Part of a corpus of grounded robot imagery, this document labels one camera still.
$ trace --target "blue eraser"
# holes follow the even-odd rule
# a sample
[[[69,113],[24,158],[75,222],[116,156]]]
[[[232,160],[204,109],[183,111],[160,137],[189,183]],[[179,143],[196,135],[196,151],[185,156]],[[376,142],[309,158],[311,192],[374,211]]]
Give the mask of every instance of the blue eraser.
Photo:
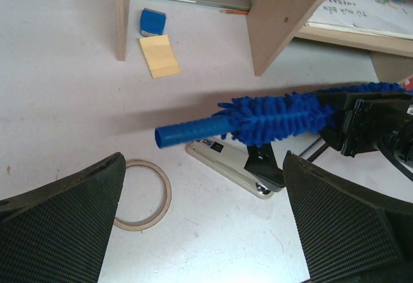
[[[141,15],[141,35],[145,37],[163,34],[166,14],[145,8]]]

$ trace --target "white table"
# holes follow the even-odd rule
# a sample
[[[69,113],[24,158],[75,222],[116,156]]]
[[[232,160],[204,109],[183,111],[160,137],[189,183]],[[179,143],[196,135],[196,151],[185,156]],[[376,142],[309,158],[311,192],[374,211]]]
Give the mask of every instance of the white table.
[[[171,180],[173,199],[166,217],[143,233],[113,228],[101,282],[308,278],[286,190],[259,200],[191,158],[183,146],[158,150],[154,128],[209,116],[232,97],[373,81],[368,54],[293,41],[258,78],[245,17],[131,0],[128,58],[118,62],[115,0],[0,3],[0,199],[120,151],[159,165]],[[166,12],[165,32],[181,75],[151,79],[137,42],[144,7]],[[299,153],[314,138],[274,143],[279,162],[288,149]],[[118,215],[146,217],[156,209],[160,187],[150,171],[128,171]]]

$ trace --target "blue brush bristles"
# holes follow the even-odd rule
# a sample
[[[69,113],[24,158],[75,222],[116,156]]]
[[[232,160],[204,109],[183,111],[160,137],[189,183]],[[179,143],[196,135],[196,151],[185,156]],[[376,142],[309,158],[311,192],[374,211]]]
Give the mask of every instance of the blue brush bristles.
[[[343,88],[330,88],[320,92],[404,92],[398,84],[368,83]],[[285,95],[284,97],[242,97],[232,103],[218,104],[224,108],[214,116],[230,117],[236,129],[232,139],[247,146],[261,147],[274,140],[283,140],[304,132],[318,133],[326,125],[334,125],[332,115],[337,112],[331,106],[322,106],[313,93]]]

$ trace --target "wooden panel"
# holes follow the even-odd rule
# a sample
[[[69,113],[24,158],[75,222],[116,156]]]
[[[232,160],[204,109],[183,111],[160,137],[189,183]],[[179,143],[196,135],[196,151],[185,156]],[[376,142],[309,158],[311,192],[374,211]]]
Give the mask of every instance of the wooden panel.
[[[413,77],[413,59],[410,57],[371,52],[370,58],[379,81],[393,83]]]
[[[128,18],[130,0],[116,0],[117,14],[117,59],[126,59],[126,42],[128,39]]]
[[[304,26],[296,34],[298,38],[340,44],[366,50],[413,57],[413,41],[394,37],[354,34],[336,30],[323,30]]]
[[[256,75],[264,73],[322,1],[256,0],[247,15]]]

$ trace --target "pencil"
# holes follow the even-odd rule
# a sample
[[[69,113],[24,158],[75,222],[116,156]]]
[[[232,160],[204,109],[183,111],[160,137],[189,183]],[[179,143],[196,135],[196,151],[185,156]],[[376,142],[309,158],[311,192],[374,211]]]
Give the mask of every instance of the pencil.
[[[222,14],[248,14],[248,10],[221,10],[220,11]]]

